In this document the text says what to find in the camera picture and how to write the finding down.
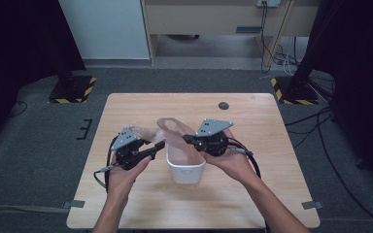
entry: metal bracket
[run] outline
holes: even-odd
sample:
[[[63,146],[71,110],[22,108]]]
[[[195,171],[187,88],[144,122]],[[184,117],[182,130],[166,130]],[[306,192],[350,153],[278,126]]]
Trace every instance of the metal bracket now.
[[[232,125],[234,125],[234,123],[232,123],[231,121],[204,118],[201,127],[199,127],[198,131],[196,132],[196,136],[213,136],[221,132],[222,130],[231,127]]]
[[[114,144],[111,146],[111,151],[118,150],[136,140],[137,136],[135,133],[132,132],[132,130],[130,130],[128,127],[124,127],[122,131],[120,131]]]

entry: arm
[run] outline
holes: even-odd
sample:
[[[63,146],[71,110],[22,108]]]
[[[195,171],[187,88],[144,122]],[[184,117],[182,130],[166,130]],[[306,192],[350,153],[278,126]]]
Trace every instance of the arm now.
[[[233,138],[229,130],[225,130],[225,134]],[[246,155],[233,150],[227,150],[219,157],[208,153],[202,155],[208,163],[221,168],[245,187],[272,232],[310,232],[256,175]]]
[[[92,232],[117,232],[132,185],[138,175],[147,168],[150,161],[151,158],[146,157],[129,171],[120,167],[110,171],[107,200]]]

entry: gray carpet floor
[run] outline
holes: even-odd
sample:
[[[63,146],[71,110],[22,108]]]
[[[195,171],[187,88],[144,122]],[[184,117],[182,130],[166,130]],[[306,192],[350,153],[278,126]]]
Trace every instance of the gray carpet floor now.
[[[57,77],[23,87],[17,103],[0,129],[0,206],[52,207],[74,199],[99,119],[110,93],[116,92],[262,92],[274,93],[270,79],[283,72],[243,70],[89,69],[97,81],[81,104],[49,104]],[[318,79],[324,84],[328,81]],[[284,122],[317,113],[327,104],[279,105]],[[331,117],[332,113],[322,115]],[[92,125],[85,140],[81,138]],[[288,126],[307,132],[311,118]],[[356,167],[356,155],[336,121],[321,126],[330,158],[356,198],[373,214],[373,173]],[[296,146],[305,135],[289,133]],[[295,148],[312,197],[321,201],[320,227],[313,232],[373,232],[373,218],[351,198],[330,166],[317,130]],[[80,232],[68,229],[67,213],[31,213],[0,210],[0,232]],[[127,232],[145,232],[127,230]],[[231,232],[253,232],[234,230]]]

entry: yellow and black hazard tape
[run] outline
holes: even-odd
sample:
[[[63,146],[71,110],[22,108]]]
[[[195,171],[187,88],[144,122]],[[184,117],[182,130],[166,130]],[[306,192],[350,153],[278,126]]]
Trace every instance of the yellow and black hazard tape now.
[[[59,104],[70,104],[70,103],[83,103],[89,97],[90,92],[92,91],[93,86],[95,85],[96,78],[92,77],[87,85],[85,94],[82,98],[76,99],[50,99],[50,103],[59,103]]]
[[[301,104],[301,105],[315,105],[318,104],[316,100],[288,100],[284,99],[280,86],[276,79],[271,79],[272,86],[274,86],[275,94],[277,95],[280,104]]]

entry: tripod stand base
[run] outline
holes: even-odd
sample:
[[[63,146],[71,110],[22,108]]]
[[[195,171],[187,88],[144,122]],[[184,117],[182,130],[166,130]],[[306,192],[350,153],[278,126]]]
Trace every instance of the tripod stand base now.
[[[74,92],[66,90],[62,83],[58,81],[53,89],[49,103],[83,103],[89,97],[92,87],[95,85],[96,78],[92,76],[75,76],[77,88]]]
[[[280,104],[318,104],[317,95],[310,86],[305,85],[302,88],[296,89],[296,91],[289,88],[291,77],[275,77],[271,80],[271,83],[274,86]]]

